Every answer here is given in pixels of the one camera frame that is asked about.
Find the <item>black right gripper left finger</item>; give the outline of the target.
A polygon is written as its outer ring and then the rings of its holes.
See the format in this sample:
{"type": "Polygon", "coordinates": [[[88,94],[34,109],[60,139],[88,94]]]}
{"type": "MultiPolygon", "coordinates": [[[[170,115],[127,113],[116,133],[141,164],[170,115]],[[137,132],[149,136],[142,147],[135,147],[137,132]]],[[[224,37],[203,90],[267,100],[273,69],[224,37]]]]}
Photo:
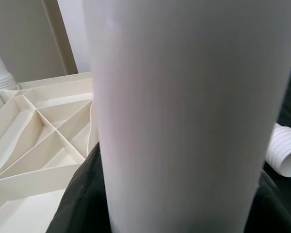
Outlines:
{"type": "Polygon", "coordinates": [[[48,233],[110,233],[99,143],[70,180],[48,233]]]}

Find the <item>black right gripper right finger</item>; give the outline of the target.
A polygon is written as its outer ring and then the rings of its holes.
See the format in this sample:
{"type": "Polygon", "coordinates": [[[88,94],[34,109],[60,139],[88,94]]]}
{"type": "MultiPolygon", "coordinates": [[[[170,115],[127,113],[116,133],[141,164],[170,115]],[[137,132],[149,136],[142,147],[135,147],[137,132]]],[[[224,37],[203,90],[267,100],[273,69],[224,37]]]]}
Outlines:
{"type": "Polygon", "coordinates": [[[291,233],[291,178],[262,170],[245,233],[291,233]]]}

